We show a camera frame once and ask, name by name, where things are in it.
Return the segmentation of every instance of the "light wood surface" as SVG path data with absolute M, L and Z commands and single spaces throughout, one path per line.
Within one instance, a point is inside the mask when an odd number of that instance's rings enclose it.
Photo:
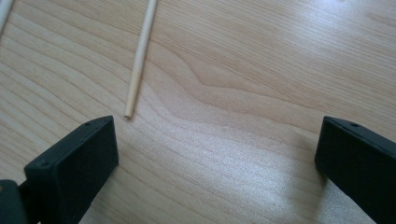
M 113 115 L 120 166 L 81 223 L 373 223 L 315 169 L 324 115 L 396 141 L 391 0 L 16 0 L 0 39 L 0 178 Z

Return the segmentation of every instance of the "black object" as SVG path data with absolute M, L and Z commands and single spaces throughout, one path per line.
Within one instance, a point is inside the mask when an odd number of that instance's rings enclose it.
M 119 163 L 113 117 L 94 119 L 0 181 L 0 224 L 77 224 Z
M 325 117 L 315 163 L 375 222 L 396 223 L 394 142 L 359 124 Z

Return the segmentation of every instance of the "wooden skewer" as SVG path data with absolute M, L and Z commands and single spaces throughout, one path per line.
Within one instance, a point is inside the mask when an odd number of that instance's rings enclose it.
M 14 0 L 0 0 L 0 34 L 3 33 L 4 25 L 6 24 L 8 13 L 11 10 Z
M 136 101 L 137 91 L 139 89 L 140 78 L 142 77 L 143 65 L 146 57 L 146 50 L 149 43 L 149 33 L 154 20 L 155 7 L 157 0 L 149 0 L 146 10 L 146 16 L 143 21 L 142 31 L 140 32 L 139 42 L 137 43 L 134 54 L 134 67 L 132 69 L 131 81 L 129 84 L 128 99 L 125 108 L 125 118 L 130 119 L 134 112 L 134 103 Z

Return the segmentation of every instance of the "wood grain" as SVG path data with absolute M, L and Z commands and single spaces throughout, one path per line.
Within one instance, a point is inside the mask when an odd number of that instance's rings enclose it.
M 324 115 L 396 141 L 393 1 L 16 0 L 0 39 L 0 178 L 113 115 L 120 166 L 81 223 L 373 223 L 314 155 Z

